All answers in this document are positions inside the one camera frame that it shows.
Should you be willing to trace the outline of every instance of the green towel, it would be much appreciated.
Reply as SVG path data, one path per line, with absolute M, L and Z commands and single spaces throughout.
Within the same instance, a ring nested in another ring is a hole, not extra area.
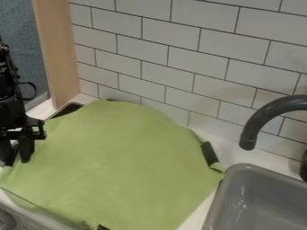
M 91 229 L 176 229 L 224 176 L 192 131 L 139 104 L 97 101 L 46 130 L 29 163 L 3 169 L 0 186 Z

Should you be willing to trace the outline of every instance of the white countertop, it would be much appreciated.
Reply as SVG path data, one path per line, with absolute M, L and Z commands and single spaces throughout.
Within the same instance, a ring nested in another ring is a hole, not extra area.
M 97 99 L 92 98 L 90 96 L 79 94 L 77 97 L 75 97 L 72 100 L 72 102 L 87 104 L 89 102 L 93 102 L 96 100 Z M 29 116 L 38 119 L 47 119 L 55 112 L 56 111 L 51 106 L 51 100 L 48 100 L 42 103 L 37 108 L 35 108 L 34 110 L 30 111 L 28 114 Z M 220 137 L 216 137 L 199 130 L 194 130 L 194 131 L 198 133 L 202 138 L 211 142 L 224 169 L 227 169 L 229 166 L 239 163 L 255 164 L 263 168 L 267 168 L 269 170 L 299 179 L 298 175 L 299 163 L 294 160 L 290 160 L 284 158 L 283 156 L 274 155 L 258 149 L 247 152 L 240 149 L 238 144 L 232 141 L 225 140 Z M 215 195 L 215 190 L 212 192 L 212 194 L 209 197 L 207 197 L 204 200 L 204 202 L 197 208 L 197 210 L 195 210 L 195 212 L 192 213 L 191 216 L 179 227 L 179 230 L 201 230 L 201 227 L 204 224 L 204 221 L 206 219 L 206 214 L 210 208 L 214 195 Z M 65 226 L 57 222 L 55 219 L 51 217 L 33 213 L 25 208 L 17 206 L 6 196 L 6 194 L 2 190 L 0 190 L 0 202 L 10 207 L 13 210 L 40 222 L 44 226 L 47 226 L 49 229 L 55 229 L 55 230 L 73 229 L 72 227 Z

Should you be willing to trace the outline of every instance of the gray sink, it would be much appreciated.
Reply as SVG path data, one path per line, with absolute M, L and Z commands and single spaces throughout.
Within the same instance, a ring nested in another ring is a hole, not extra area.
M 229 168 L 203 230 L 306 230 L 307 182 L 251 164 Z

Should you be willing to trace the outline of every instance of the gray faucet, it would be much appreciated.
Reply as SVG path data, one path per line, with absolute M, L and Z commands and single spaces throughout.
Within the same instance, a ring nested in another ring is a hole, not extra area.
M 245 150 L 254 149 L 257 142 L 257 135 L 264 125 L 273 118 L 288 111 L 307 111 L 307 95 L 286 96 L 261 107 L 246 123 L 241 133 L 239 146 Z M 300 175 L 304 181 L 307 181 L 306 151 L 303 154 Z

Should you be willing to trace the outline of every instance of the wooden panel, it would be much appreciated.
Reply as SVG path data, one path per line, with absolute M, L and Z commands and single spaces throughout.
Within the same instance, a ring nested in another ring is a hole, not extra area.
M 73 29 L 67 0 L 32 0 L 56 109 L 79 93 Z

